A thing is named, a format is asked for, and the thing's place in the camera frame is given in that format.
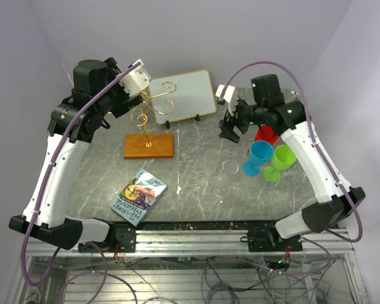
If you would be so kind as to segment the aluminium rail frame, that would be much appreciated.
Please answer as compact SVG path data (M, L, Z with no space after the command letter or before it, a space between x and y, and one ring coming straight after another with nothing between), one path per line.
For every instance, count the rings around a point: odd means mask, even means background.
M86 257L103 252L118 261L150 257L292 257L303 258L303 275L308 275L308 258L340 255L354 303L369 299L360 277L353 245L344 241L346 229L281 239L272 221L143 222L138 227L115 222L111 235L96 249L87 241L60 250L59 257Z

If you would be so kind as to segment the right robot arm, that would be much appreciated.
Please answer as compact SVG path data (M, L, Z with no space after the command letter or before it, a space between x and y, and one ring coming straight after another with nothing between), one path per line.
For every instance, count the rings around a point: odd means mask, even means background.
M273 129L283 144L274 148L266 141L256 141L249 150L249 159L243 164L248 176L263 176L277 182L283 171L294 162L299 162L305 171L316 202L300 211L278 220L274 231L266 236L267 245L273 250L281 250L289 238L310 232L321 233L329 227L357 213L357 206L365 199L361 187L351 184L337 170L334 163L327 159L327 153L305 114L301 101L286 102L276 75L269 74L251 80L254 104L249 105L238 97L233 86L220 85L215 93L218 104L227 109L219 122L220 137L238 143L249 126L264 125ZM260 170L267 161L270 166Z

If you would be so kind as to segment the red plastic goblet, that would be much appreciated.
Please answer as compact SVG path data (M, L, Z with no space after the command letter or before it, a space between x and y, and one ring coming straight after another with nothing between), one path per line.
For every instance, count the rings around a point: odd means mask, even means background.
M259 129L255 136L255 141L265 141L272 146L276 143L279 136L275 134L272 127L268 125L259 126Z

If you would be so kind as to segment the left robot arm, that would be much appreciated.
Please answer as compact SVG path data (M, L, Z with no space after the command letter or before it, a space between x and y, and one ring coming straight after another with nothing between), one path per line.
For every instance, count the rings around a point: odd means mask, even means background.
M23 213L9 221L11 230L25 236L23 253L30 238L64 250L94 242L101 251L110 251L117 242L115 224L68 217L68 198L95 132L109 127L105 116L118 118L137 106L151 77L142 60L121 71L115 59L108 58L80 61L72 81L70 95L51 113L46 155L33 195Z

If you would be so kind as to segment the green plastic goblet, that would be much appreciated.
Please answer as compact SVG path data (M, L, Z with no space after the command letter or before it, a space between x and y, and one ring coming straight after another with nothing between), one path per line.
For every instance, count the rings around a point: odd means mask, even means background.
M288 145L279 145L274 150L270 166L263 170L264 178L269 182L278 182L282 172L289 169L296 160L295 153Z

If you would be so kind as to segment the wooden rack base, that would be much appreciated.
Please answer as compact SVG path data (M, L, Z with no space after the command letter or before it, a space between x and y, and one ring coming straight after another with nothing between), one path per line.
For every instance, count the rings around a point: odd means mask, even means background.
M125 159L172 158L174 135L172 133L127 134L123 157Z

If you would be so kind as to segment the blue plastic goblet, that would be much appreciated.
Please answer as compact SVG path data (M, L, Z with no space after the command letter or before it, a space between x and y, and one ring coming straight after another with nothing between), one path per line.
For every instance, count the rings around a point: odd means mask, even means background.
M248 161L243 163L243 172L250 177L257 176L260 167L271 159L274 154L273 146L266 141L255 141L249 150Z

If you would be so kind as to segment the colourful treehouse book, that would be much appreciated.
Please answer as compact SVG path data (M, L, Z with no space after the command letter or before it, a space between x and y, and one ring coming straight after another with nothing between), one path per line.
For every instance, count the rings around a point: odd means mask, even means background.
M145 169L140 169L110 203L110 208L137 227L166 189L166 183Z

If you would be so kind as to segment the clear smooth wine glass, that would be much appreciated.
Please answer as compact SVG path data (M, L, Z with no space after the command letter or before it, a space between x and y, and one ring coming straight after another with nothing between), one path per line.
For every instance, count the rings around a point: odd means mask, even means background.
M239 165L235 160L223 158L217 150L205 152L203 160L207 174L213 174L217 169L226 174L235 174L239 171Z

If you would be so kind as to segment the gold framed whiteboard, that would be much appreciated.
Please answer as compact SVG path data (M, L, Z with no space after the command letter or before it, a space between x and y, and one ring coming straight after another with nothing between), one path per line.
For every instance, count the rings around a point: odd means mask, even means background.
M154 99L152 104L157 110L162 110L162 103L164 100L169 99L174 102L175 110L169 115L154 113L155 122L158 125L200 118L217 112L215 93L208 70L197 70L154 78L149 84L152 96L167 91L162 87L162 83L165 81L175 83L177 90L173 94Z

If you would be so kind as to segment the clear wine glass on table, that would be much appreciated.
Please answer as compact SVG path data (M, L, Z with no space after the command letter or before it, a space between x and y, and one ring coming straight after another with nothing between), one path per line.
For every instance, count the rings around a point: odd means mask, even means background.
M206 180L197 184L196 190L198 194L205 198L228 198L231 194L231 189L228 184L222 181Z

